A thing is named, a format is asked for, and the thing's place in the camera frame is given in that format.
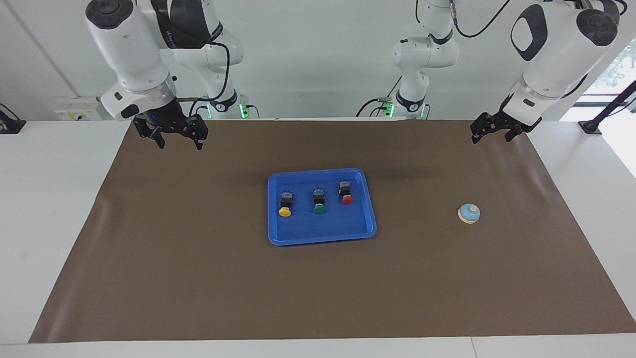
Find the yellow button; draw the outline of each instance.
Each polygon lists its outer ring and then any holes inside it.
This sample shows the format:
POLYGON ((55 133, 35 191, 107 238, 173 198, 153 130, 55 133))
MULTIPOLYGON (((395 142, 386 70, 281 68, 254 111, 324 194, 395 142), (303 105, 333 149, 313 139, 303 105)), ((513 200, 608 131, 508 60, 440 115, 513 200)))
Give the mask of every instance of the yellow button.
POLYGON ((291 210, 288 208, 281 208, 279 210, 279 215, 282 217, 290 217, 291 216, 291 210))

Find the blue dome object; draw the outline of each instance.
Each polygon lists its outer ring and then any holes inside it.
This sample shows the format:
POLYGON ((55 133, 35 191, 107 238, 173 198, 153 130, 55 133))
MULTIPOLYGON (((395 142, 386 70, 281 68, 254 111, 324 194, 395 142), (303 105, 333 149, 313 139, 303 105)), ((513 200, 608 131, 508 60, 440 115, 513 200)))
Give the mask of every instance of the blue dome object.
POLYGON ((474 224, 479 220, 481 211, 475 204, 464 204, 457 212, 459 218, 467 224, 474 224))

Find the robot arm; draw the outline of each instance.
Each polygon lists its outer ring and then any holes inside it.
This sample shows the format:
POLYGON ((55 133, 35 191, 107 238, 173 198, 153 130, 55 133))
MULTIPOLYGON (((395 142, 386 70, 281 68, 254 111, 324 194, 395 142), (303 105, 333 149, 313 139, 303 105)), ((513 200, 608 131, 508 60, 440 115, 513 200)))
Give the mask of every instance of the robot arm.
POLYGON ((402 71, 402 84, 392 98, 394 115, 400 117, 415 118, 424 109, 429 77, 422 70, 452 66, 459 58, 448 0, 422 0, 417 15, 429 36, 404 39, 393 48, 393 62, 402 71))
POLYGON ((611 0, 585 3, 541 2, 523 11, 511 41, 528 68, 498 113, 482 113, 473 122, 473 143, 501 129, 509 130, 507 141, 532 131, 607 53, 618 34, 618 7, 611 0))
POLYGON ((171 49, 178 61, 204 82, 216 118, 244 117, 242 96, 221 66, 240 63, 240 41, 224 30, 210 0, 92 0, 86 22, 118 82, 101 97, 117 120, 134 118, 142 137, 160 148, 162 132, 179 133, 201 149, 208 130, 199 115, 186 117, 177 103, 173 77, 159 49, 171 49))

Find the blue tray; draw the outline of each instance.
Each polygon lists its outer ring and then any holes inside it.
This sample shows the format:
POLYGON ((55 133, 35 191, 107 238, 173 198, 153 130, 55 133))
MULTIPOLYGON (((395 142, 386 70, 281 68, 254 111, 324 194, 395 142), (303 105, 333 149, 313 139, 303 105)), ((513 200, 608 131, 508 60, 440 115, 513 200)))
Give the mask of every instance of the blue tray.
POLYGON ((277 246, 367 239, 375 235, 377 225, 369 188, 360 169, 331 169, 279 173, 270 177, 267 185, 268 233, 277 246), (344 205, 338 194, 338 184, 351 183, 353 204, 344 205), (314 210, 314 189, 324 189, 324 214, 314 210), (294 202, 290 217, 281 217, 280 197, 292 192, 294 202))

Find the brown mat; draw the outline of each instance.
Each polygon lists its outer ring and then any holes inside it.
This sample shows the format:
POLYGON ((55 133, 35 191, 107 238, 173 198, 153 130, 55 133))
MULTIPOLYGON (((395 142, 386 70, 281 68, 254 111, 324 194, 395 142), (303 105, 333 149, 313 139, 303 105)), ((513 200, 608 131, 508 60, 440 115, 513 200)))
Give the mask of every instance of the brown mat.
POLYGON ((527 137, 475 146, 467 122, 209 127, 202 152, 128 131, 31 342, 636 331, 527 137), (366 173, 378 234, 271 245, 268 177, 347 167, 366 173), (473 226, 457 218, 466 202, 483 213, 473 226))

